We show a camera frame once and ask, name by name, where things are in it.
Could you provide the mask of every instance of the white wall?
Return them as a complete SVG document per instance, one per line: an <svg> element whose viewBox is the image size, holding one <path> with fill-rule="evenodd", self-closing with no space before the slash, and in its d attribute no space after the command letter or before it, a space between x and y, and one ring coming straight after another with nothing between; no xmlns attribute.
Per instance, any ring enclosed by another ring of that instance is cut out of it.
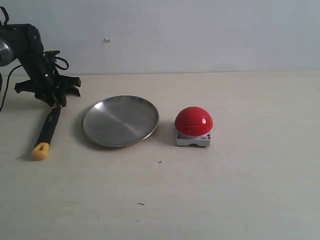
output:
<svg viewBox="0 0 320 240"><path fill-rule="evenodd" d="M320 68L319 0L2 0L1 5L10 23L36 26L46 50L61 50L69 74ZM105 37L111 42L103 43Z"/></svg>

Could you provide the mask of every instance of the table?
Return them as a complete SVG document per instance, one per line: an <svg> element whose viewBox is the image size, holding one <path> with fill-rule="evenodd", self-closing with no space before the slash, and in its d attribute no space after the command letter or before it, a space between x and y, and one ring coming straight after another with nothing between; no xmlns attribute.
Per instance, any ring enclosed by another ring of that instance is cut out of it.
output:
<svg viewBox="0 0 320 240"><path fill-rule="evenodd" d="M50 108L16 94L0 113L4 240L302 240L320 237L320 71L81 76L49 157L31 152ZM129 147L89 143L94 103L136 95L158 109L156 132ZM212 146L177 147L173 122L199 106Z"/></svg>

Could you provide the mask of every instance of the black screwdriver handle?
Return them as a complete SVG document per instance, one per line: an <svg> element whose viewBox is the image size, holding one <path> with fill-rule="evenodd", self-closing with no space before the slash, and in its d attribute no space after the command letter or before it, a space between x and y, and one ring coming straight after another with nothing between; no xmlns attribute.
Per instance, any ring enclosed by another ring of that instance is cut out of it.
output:
<svg viewBox="0 0 320 240"><path fill-rule="evenodd" d="M51 112L46 117L38 140L36 141L32 151L32 157L34 160L39 161L47 158L51 139L54 135L60 113L61 106L56 106L52 108Z"/></svg>

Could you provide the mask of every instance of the stainless steel plate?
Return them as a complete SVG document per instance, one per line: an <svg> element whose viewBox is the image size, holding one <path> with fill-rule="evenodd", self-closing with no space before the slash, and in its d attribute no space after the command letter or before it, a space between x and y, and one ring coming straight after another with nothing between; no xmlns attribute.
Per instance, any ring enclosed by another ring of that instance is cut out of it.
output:
<svg viewBox="0 0 320 240"><path fill-rule="evenodd" d="M113 96L96 103L82 119L84 134L92 142L119 148L149 137L157 128L159 113L138 96Z"/></svg>

